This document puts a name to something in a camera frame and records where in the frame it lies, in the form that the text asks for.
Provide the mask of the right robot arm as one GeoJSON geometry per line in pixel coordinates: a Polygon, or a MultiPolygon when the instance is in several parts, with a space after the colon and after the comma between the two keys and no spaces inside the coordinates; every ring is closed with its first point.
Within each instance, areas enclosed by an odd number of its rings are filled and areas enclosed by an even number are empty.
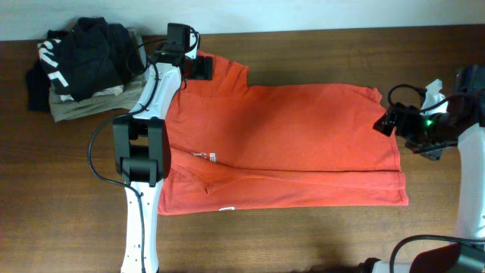
{"type": "Polygon", "coordinates": [[[389,261],[369,258],[359,272],[482,272],[484,270],[484,66],[472,64],[456,75],[453,93],[444,96],[435,80],[419,88],[421,105],[390,102],[374,129],[405,139],[405,147],[433,161],[444,149],[458,148],[461,182],[458,217],[453,236],[420,234],[398,242],[389,261]],[[441,241],[445,245],[398,263],[400,249],[411,242],[441,241]]]}

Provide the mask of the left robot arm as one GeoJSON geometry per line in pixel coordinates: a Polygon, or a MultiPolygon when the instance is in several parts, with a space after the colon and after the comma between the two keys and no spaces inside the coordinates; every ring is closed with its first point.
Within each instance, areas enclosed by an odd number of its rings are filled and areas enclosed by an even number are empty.
{"type": "Polygon", "coordinates": [[[146,72],[138,102],[113,122],[117,172],[126,183],[127,239],[121,272],[157,272],[158,201],[171,168],[165,118],[187,80],[211,80],[214,61],[194,53],[162,53],[146,72]]]}

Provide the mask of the orange red t-shirt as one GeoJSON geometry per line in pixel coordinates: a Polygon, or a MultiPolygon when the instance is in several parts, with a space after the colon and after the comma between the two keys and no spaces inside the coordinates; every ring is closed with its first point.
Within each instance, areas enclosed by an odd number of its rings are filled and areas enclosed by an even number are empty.
{"type": "Polygon", "coordinates": [[[374,123],[380,92],[343,83],[251,86],[214,58],[167,113],[171,170],[160,215],[324,206],[405,206],[399,148],[374,123]]]}

